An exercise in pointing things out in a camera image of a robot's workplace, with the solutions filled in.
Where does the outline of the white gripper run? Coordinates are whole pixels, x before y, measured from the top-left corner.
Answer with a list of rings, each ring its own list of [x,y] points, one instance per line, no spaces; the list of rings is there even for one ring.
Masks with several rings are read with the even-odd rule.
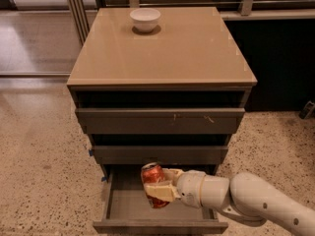
[[[184,172],[177,168],[163,168],[164,178],[176,183],[176,188],[171,184],[156,185],[145,184],[144,189],[147,195],[165,202],[180,201],[186,206],[200,208],[200,191],[202,182],[206,176],[203,171],[189,170]]]

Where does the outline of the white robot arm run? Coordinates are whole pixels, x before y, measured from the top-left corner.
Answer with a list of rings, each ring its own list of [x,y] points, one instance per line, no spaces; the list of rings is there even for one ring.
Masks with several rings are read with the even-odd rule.
[[[246,225],[270,220],[294,236],[315,236],[315,210],[248,172],[228,179],[152,165],[142,173],[142,182],[146,194],[160,201],[211,208]]]

